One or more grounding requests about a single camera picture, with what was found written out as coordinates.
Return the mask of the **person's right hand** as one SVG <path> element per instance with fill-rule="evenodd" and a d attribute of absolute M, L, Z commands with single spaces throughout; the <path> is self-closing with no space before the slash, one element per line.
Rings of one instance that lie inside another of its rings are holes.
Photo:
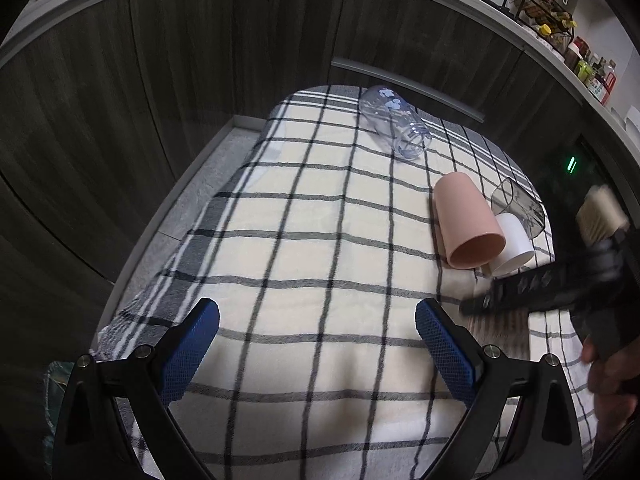
<path fill-rule="evenodd" d="M 632 394 L 620 393 L 620 385 L 639 375 L 639 339 L 602 361 L 596 345 L 587 337 L 580 359 L 590 365 L 587 388 L 594 394 L 597 442 L 605 445 L 623 429 L 638 404 Z"/>

